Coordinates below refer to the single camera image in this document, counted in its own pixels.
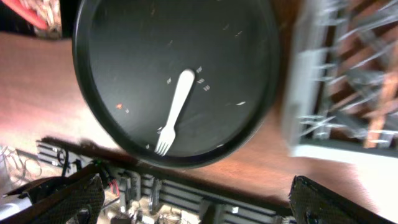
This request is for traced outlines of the rice and food scraps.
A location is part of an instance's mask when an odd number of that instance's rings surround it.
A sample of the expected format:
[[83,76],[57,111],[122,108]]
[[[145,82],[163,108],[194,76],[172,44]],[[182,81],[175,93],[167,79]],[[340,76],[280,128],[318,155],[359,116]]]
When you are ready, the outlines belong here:
[[62,38],[62,19],[59,0],[20,0],[27,9],[36,13],[42,19],[47,28],[34,27],[36,36],[47,39]]

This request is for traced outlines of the white plastic fork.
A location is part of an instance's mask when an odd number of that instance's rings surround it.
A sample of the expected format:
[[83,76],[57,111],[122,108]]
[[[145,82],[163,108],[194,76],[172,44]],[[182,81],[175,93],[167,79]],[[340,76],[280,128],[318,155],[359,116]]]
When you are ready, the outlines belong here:
[[169,115],[165,126],[160,132],[160,136],[158,138],[157,145],[154,151],[160,156],[166,155],[175,140],[176,133],[174,127],[192,88],[194,79],[195,73],[191,69],[185,69],[178,78]]

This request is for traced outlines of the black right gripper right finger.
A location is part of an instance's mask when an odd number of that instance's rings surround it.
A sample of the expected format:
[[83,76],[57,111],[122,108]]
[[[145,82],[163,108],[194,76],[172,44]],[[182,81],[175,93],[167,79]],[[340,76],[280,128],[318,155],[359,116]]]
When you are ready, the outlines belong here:
[[289,204],[297,223],[390,223],[306,176],[295,176]]

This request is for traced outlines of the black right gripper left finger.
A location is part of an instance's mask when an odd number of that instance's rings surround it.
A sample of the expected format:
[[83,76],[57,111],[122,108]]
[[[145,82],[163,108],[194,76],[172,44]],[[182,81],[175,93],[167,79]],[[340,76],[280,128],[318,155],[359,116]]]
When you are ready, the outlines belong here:
[[96,223],[104,200],[98,173],[42,178],[6,193],[6,223]]

